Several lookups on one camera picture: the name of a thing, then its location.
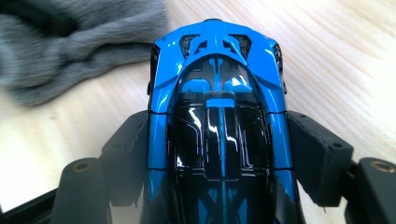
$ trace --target blue toy car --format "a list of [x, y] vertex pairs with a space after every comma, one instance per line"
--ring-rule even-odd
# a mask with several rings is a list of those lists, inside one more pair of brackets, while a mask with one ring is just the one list
[[147, 223], [303, 222], [275, 40], [220, 20], [181, 27], [155, 42], [148, 93]]

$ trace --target toy car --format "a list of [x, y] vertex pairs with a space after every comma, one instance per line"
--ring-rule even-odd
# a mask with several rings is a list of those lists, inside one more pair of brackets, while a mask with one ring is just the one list
[[156, 41], [144, 218], [276, 223], [281, 200], [304, 220], [284, 92], [279, 45], [245, 26], [207, 20]]

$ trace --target wooden surface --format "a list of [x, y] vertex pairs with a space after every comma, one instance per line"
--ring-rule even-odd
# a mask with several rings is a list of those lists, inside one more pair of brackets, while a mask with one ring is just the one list
[[[289, 109], [346, 139], [354, 160], [396, 162], [394, 1], [168, 0], [167, 10], [171, 30], [221, 18], [274, 38], [284, 55]], [[0, 89], [3, 210], [56, 188], [67, 163], [98, 157], [121, 124], [147, 108], [148, 81], [148, 62], [126, 65], [36, 107], [14, 105]], [[307, 223], [345, 222], [343, 207], [325, 213], [301, 197]]]

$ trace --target model car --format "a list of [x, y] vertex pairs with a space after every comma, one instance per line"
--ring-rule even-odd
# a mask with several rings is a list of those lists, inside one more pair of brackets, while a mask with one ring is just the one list
[[207, 20], [156, 41], [144, 218], [277, 223], [281, 200], [304, 220], [285, 92], [279, 45], [245, 26]]

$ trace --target gray fabric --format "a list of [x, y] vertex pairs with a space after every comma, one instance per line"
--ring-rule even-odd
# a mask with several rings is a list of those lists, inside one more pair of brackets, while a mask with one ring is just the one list
[[67, 37], [44, 37], [18, 18], [0, 15], [0, 85], [19, 104], [38, 105], [78, 82], [122, 64], [149, 59], [167, 32], [160, 0], [50, 0], [78, 22]]

